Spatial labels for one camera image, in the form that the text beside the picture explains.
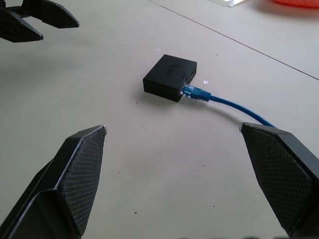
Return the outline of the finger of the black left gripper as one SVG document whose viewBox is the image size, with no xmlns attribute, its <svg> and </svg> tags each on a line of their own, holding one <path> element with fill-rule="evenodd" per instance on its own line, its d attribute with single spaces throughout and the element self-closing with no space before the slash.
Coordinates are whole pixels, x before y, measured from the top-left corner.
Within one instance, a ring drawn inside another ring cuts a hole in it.
<svg viewBox="0 0 319 239">
<path fill-rule="evenodd" d="M 0 12 L 0 37 L 10 42 L 43 40 L 43 35 L 12 11 Z"/>
<path fill-rule="evenodd" d="M 56 28 L 78 28 L 79 22 L 64 6 L 51 0 L 24 0 L 21 11 Z"/>
</svg>

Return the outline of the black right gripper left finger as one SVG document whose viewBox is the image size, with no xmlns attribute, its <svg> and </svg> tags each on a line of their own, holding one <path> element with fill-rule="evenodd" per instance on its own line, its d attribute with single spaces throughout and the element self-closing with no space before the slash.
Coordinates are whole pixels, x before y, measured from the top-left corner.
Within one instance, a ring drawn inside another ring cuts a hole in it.
<svg viewBox="0 0 319 239">
<path fill-rule="evenodd" d="M 2 239 L 80 239 L 99 185 L 107 129 L 68 137 L 0 226 Z"/>
</svg>

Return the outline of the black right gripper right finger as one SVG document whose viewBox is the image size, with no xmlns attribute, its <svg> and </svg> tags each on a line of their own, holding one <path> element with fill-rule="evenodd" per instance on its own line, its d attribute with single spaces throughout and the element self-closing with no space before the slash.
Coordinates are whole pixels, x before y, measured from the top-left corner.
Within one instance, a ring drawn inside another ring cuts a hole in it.
<svg viewBox="0 0 319 239">
<path fill-rule="evenodd" d="M 243 135 L 258 184 L 291 238 L 319 237 L 319 159 L 293 134 L 244 122 Z"/>
</svg>

